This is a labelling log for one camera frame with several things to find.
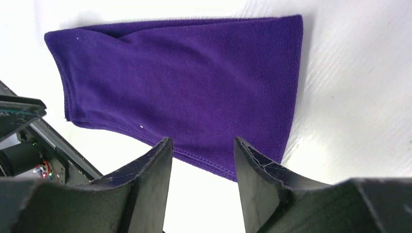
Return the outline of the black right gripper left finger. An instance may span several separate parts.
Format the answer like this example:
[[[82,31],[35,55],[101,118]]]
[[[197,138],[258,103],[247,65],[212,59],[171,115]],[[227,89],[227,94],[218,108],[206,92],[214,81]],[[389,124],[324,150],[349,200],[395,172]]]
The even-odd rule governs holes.
[[[146,154],[87,184],[1,178],[3,233],[161,233],[172,169],[166,137]]]

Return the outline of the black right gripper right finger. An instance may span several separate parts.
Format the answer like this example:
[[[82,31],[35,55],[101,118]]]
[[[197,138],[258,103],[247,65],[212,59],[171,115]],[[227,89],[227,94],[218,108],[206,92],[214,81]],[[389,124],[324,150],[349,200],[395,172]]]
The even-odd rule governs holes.
[[[266,157],[241,137],[234,158],[248,233],[409,233],[411,178],[352,178],[329,185]]]

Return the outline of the purple cloth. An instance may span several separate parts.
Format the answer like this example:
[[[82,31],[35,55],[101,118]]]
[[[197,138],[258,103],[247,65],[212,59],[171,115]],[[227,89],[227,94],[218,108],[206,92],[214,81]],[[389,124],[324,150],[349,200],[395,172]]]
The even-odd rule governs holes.
[[[290,136],[301,15],[138,21],[48,32],[74,125],[173,140],[175,158],[236,180],[234,139],[281,162]]]

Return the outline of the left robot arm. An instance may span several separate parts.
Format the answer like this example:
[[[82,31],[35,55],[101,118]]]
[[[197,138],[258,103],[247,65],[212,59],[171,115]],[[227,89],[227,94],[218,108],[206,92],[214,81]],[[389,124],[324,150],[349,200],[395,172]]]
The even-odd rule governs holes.
[[[2,177],[14,177],[43,164],[42,147],[25,131],[31,123],[46,115],[46,109],[39,99],[0,96],[0,141],[17,140],[0,149]]]

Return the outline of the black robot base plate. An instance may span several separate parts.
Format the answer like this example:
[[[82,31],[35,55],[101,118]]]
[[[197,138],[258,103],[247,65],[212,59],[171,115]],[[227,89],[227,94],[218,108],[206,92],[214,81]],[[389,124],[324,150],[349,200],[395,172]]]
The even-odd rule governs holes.
[[[4,83],[0,84],[0,95],[18,96]],[[0,176],[1,180],[42,178],[60,184],[77,185],[103,176],[43,117],[31,123],[25,132],[28,137],[36,139],[42,147],[43,164],[14,177]],[[14,142],[17,140],[4,140],[0,142],[0,149]]]

